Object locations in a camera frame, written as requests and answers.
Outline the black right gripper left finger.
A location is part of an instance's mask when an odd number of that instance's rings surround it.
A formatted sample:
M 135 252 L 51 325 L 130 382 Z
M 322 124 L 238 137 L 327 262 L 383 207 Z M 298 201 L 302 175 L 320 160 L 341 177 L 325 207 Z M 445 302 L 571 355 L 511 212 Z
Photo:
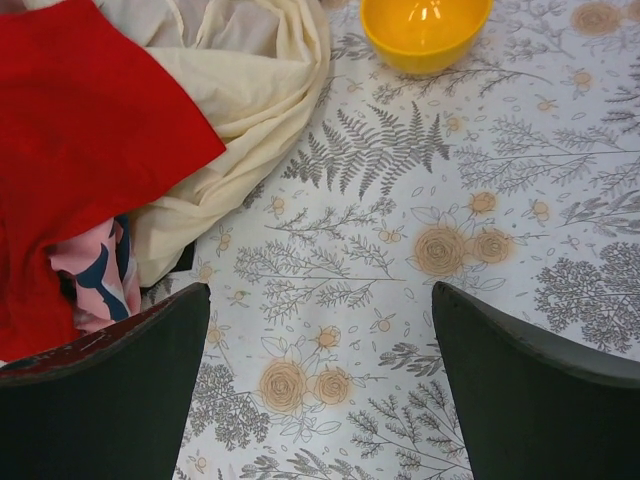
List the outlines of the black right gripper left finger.
M 4 479 L 170 479 L 210 316 L 194 283 L 1 369 Z

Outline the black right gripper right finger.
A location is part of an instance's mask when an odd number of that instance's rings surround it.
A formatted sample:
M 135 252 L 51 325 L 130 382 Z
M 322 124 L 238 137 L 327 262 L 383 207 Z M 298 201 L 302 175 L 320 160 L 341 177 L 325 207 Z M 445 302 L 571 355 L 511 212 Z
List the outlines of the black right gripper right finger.
M 636 479 L 639 365 L 438 282 L 436 339 L 477 479 Z

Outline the black cloth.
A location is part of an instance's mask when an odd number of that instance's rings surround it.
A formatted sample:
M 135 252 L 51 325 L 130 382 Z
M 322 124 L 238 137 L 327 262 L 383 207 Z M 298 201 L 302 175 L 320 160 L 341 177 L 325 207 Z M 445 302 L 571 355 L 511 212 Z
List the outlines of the black cloth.
M 191 242 L 183 249 L 176 265 L 171 270 L 172 273 L 190 271 L 193 268 L 195 246 L 196 244 L 194 242 Z

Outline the red cloth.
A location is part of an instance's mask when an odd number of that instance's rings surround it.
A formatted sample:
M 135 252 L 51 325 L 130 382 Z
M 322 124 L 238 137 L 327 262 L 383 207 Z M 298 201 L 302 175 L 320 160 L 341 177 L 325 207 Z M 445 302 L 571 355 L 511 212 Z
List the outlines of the red cloth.
M 71 342 L 52 247 L 225 150 L 187 93 L 91 1 L 1 17 L 1 358 Z

